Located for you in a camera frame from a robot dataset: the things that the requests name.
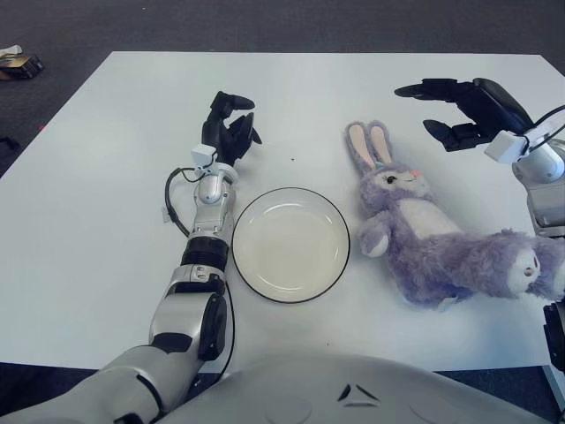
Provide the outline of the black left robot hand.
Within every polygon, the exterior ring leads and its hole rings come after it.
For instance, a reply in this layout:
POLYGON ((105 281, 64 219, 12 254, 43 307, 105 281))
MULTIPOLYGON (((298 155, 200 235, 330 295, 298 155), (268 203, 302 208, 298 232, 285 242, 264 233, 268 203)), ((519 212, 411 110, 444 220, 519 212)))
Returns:
POLYGON ((201 143, 216 149, 218 163, 233 167, 236 160, 244 157, 253 142, 259 145, 262 143, 253 126, 253 112, 239 117, 229 126, 224 123, 234 110, 252 110, 254 107, 255 103, 243 96, 222 91, 216 94, 202 126, 201 143))

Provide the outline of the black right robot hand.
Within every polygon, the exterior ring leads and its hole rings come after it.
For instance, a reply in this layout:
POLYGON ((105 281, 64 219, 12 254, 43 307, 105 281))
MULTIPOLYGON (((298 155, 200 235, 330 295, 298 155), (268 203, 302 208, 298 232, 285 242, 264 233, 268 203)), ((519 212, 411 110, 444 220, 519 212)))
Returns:
POLYGON ((465 82, 423 79, 419 84, 399 87, 395 94, 421 101, 450 102, 471 119, 470 123, 454 126, 432 119, 423 122, 425 129, 448 152, 489 143, 501 131, 521 135, 534 125, 522 105, 490 79, 476 78, 465 82))

